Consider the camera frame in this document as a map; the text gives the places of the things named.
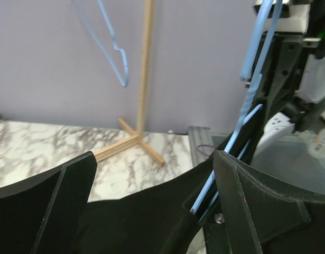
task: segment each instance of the gray panel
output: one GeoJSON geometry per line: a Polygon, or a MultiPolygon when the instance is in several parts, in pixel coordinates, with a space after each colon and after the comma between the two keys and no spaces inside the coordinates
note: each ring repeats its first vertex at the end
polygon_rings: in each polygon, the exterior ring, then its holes
{"type": "MultiPolygon", "coordinates": [[[[77,0],[112,50],[97,1],[77,0]]],[[[190,125],[230,131],[245,96],[239,71],[255,14],[252,2],[156,1],[148,131],[190,125]]],[[[70,0],[0,0],[0,111],[8,119],[117,128],[135,126],[144,0],[104,0],[130,82],[123,89],[70,0]]]]}

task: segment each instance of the wooden base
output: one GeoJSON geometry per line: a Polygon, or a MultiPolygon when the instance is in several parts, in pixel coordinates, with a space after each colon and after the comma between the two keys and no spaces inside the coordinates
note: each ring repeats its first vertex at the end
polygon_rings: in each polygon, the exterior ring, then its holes
{"type": "Polygon", "coordinates": [[[113,155],[116,155],[136,144],[139,144],[142,149],[148,153],[152,159],[159,164],[160,166],[164,165],[164,159],[150,147],[145,141],[143,141],[142,137],[139,135],[121,118],[118,119],[120,126],[130,135],[128,138],[118,141],[108,147],[102,148],[99,151],[94,153],[97,162],[105,160],[113,155]]]}

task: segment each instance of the transparent plastic bin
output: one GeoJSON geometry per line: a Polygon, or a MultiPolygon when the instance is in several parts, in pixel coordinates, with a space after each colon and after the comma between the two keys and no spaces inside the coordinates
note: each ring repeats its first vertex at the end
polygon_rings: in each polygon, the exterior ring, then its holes
{"type": "MultiPolygon", "coordinates": [[[[213,135],[219,145],[226,135],[213,135]]],[[[253,158],[254,168],[291,185],[325,194],[325,158],[316,159],[307,153],[307,141],[291,135],[276,141],[253,158]]]]}

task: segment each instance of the gray backdrop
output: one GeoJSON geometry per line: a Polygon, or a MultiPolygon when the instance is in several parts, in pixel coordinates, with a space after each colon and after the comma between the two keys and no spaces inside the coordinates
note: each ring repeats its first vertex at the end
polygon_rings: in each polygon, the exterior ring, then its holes
{"type": "MultiPolygon", "coordinates": [[[[77,0],[121,68],[97,0],[77,0]]],[[[146,130],[231,130],[245,88],[239,71],[255,14],[246,0],[156,0],[146,130]]],[[[0,113],[11,120],[135,126],[144,0],[104,0],[127,52],[122,88],[71,0],[0,0],[0,113]]]]}

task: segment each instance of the marble tabletop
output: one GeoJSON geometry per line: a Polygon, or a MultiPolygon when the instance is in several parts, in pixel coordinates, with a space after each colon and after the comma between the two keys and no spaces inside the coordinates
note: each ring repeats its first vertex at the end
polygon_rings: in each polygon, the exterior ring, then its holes
{"type": "MultiPolygon", "coordinates": [[[[86,151],[127,137],[121,130],[0,120],[0,187],[58,166],[86,151]]],[[[145,133],[144,140],[165,160],[157,165],[140,146],[98,164],[89,202],[122,198],[171,180],[192,168],[188,136],[145,133]]],[[[204,254],[203,233],[188,254],[204,254]]]]}

